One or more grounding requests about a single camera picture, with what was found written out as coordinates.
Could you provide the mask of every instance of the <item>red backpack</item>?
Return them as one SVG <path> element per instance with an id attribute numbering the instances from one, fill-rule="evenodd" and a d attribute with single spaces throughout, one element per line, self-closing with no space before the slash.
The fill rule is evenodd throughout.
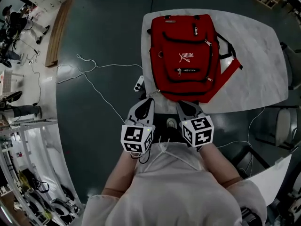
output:
<path id="1" fill-rule="evenodd" d="M 151 68 L 158 91 L 178 101 L 207 103 L 241 64 L 233 46 L 214 28 L 208 14 L 161 16 L 151 23 Z M 217 37 L 228 44 L 228 54 L 219 54 Z M 220 59 L 234 56 L 221 73 Z"/>

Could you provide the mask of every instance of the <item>backpack strap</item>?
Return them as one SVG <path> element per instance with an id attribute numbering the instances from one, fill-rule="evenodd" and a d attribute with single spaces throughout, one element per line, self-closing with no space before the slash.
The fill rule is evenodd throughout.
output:
<path id="1" fill-rule="evenodd" d="M 236 52 L 233 48 L 233 45 L 230 44 L 230 42 L 228 40 L 226 40 L 224 37 L 222 37 L 218 32 L 216 33 L 217 37 L 219 37 L 221 40 L 225 41 L 228 44 L 228 53 L 224 54 L 224 55 L 220 55 L 220 59 L 225 59 L 225 58 L 229 58 L 231 56 L 233 56 L 234 58 L 236 58 Z"/>
<path id="2" fill-rule="evenodd" d="M 232 74 L 241 66 L 240 62 L 235 58 L 227 69 L 215 79 L 213 88 L 206 93 L 202 99 L 202 103 L 208 103 L 209 100 L 223 87 L 223 85 L 230 79 Z"/>

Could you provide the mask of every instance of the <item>metal rack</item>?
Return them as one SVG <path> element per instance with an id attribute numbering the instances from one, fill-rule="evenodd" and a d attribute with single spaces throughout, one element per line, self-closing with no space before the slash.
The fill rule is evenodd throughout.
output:
<path id="1" fill-rule="evenodd" d="M 29 138 L 28 137 L 29 130 L 35 129 L 35 131 L 39 131 L 39 136 L 36 138 L 36 140 L 39 143 L 40 148 L 42 149 L 42 158 L 41 159 L 43 160 L 43 163 L 45 164 L 48 173 L 51 175 L 51 179 L 56 184 L 56 187 L 58 189 L 57 192 L 60 195 L 60 199 L 63 200 L 64 202 L 67 202 L 68 199 L 63 192 L 60 181 L 54 171 L 54 168 L 53 168 L 53 165 L 52 165 L 52 162 L 51 162 L 50 156 L 48 154 L 48 150 L 47 150 L 47 140 L 46 140 L 46 133 L 45 133 L 46 127 L 55 125 L 55 124 L 57 124 L 56 120 L 25 121 L 25 122 L 15 123 L 12 125 L 12 128 L 0 127 L 0 137 L 1 136 L 10 136 L 12 134 L 18 133 L 18 135 L 20 136 L 20 139 L 21 139 L 20 142 L 22 143 L 24 157 L 26 159 L 25 160 L 26 168 L 28 168 L 29 171 L 31 173 L 33 173 L 38 180 L 40 180 L 40 175 L 38 174 L 35 166 L 32 164 L 32 161 L 30 158 L 31 153 L 28 150 L 28 148 L 30 148 L 30 147 L 28 147 L 29 141 L 26 140 L 26 138 L 27 139 Z M 9 188 L 14 193 L 14 195 L 16 196 L 16 199 L 19 201 L 19 203 L 22 205 L 23 210 L 27 213 L 28 218 L 31 220 L 31 222 L 34 225 L 38 225 L 38 226 L 46 225 L 47 222 L 49 222 L 49 220 L 41 222 L 38 219 L 38 217 L 29 208 L 27 202 L 24 200 L 23 196 L 21 195 L 21 193 L 15 183 L 15 181 L 18 180 L 17 175 L 15 175 L 15 172 L 11 172 L 9 170 L 7 161 L 5 160 L 5 157 L 4 157 L 4 153 L 7 153 L 9 151 L 12 151 L 12 147 L 3 149 L 0 152 L 0 166 L 2 168 L 3 174 L 6 177 Z M 13 155 L 14 164 L 15 164 L 16 168 L 18 168 L 16 155 L 15 155 L 15 153 L 12 153 L 12 155 Z M 37 193 L 51 206 L 51 201 L 53 198 L 51 198 L 51 196 L 49 195 L 48 192 L 43 193 L 43 194 L 40 194 L 39 192 L 37 192 Z M 75 195 L 74 201 L 75 201 L 76 205 L 78 206 L 78 208 L 80 209 L 80 213 L 81 213 L 83 211 L 84 207 L 76 195 Z M 56 222 L 58 225 L 61 225 L 61 226 L 67 225 L 64 221 L 61 220 L 60 216 L 55 212 L 55 210 L 53 210 L 51 212 L 51 215 L 52 215 L 52 220 L 54 222 Z"/>

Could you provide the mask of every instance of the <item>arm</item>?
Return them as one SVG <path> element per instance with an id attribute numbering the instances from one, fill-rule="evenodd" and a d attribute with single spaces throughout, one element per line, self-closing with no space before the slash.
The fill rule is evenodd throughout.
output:
<path id="1" fill-rule="evenodd" d="M 120 198 L 131 186 L 136 164 L 137 159 L 132 159 L 130 153 L 123 151 L 105 184 L 102 195 Z"/>
<path id="2" fill-rule="evenodd" d="M 28 11 L 28 9 L 27 9 L 27 8 L 24 8 L 24 9 L 19 13 L 20 17 L 23 17 L 23 15 L 24 15 L 27 11 Z"/>
<path id="3" fill-rule="evenodd" d="M 227 188 L 242 180 L 235 167 L 211 143 L 201 148 L 199 152 L 208 171 L 212 173 L 217 182 Z"/>

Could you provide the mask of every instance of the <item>person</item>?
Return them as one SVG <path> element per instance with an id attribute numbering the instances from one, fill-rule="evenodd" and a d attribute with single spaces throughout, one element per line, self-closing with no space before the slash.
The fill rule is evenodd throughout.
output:
<path id="1" fill-rule="evenodd" d="M 23 9 L 21 13 L 16 13 L 10 12 L 10 8 L 11 6 L 5 7 L 2 11 L 2 15 L 5 17 L 5 23 L 16 28 L 19 32 L 28 32 L 29 35 L 36 41 L 36 43 L 40 44 L 42 41 L 42 36 L 38 37 L 34 30 L 42 33 L 43 35 L 46 35 L 50 26 L 48 25 L 44 28 L 36 22 L 31 21 L 26 17 L 23 17 L 27 9 Z"/>
<path id="2" fill-rule="evenodd" d="M 123 152 L 101 195 L 89 198 L 82 225 L 240 226 L 242 215 L 264 225 L 258 187 L 242 180 L 214 144 L 197 152 L 184 142 L 170 118 L 149 159 L 146 153 L 137 162 Z"/>
<path id="3" fill-rule="evenodd" d="M 19 55 L 12 50 L 8 50 L 5 54 L 5 58 L 11 59 L 11 60 L 18 60 L 20 62 L 22 61 L 23 57 L 24 57 L 24 53 Z"/>
<path id="4" fill-rule="evenodd" d="M 34 115 L 35 118 L 42 118 L 42 109 L 36 105 L 9 106 L 9 108 L 0 109 L 0 118 L 6 122 L 7 119 L 19 118 L 26 115 Z"/>

